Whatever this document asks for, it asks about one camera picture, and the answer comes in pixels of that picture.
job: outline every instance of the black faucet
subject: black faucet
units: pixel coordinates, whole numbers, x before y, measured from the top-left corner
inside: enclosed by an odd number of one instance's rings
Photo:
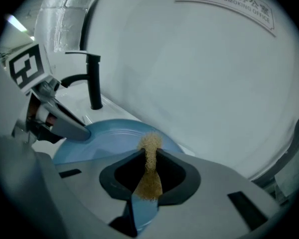
[[[73,82],[87,80],[89,87],[89,96],[91,102],[91,109],[98,110],[102,108],[101,91],[100,91],[100,70],[99,62],[101,56],[92,55],[81,52],[65,52],[65,54],[86,54],[86,69],[87,74],[77,74],[64,78],[61,85],[69,87]]]

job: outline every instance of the black slot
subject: black slot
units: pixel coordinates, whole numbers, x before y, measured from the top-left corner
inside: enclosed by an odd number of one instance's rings
[[[184,203],[199,188],[199,172],[194,166],[162,149],[158,149],[156,153],[156,169],[163,189],[163,194],[158,199],[158,205],[180,205]]]
[[[66,177],[70,177],[70,176],[79,174],[79,173],[82,173],[79,169],[72,169],[72,170],[60,172],[59,175],[63,179],[63,178],[66,178]]]
[[[145,172],[145,150],[105,167],[100,173],[103,189],[114,199],[128,201]]]
[[[227,196],[251,231],[260,227],[268,220],[243,192],[239,191],[228,194]]]

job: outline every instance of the robotic arm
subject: robotic arm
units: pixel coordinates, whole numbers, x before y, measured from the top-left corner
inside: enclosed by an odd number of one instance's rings
[[[35,43],[14,53],[6,71],[0,65],[0,117],[9,120],[0,120],[1,135],[12,134],[30,144],[90,137],[83,122],[55,99],[60,83],[52,75],[44,46]]]

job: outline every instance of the silver foil duct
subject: silver foil duct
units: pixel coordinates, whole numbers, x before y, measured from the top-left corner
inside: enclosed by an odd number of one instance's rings
[[[79,50],[82,27],[93,0],[44,0],[34,37],[48,52]]]

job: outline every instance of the white wall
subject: white wall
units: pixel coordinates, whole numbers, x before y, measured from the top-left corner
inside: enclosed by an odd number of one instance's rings
[[[264,172],[299,118],[299,33],[265,1],[276,37],[214,5],[100,0],[86,48],[101,55],[102,94],[196,156]]]

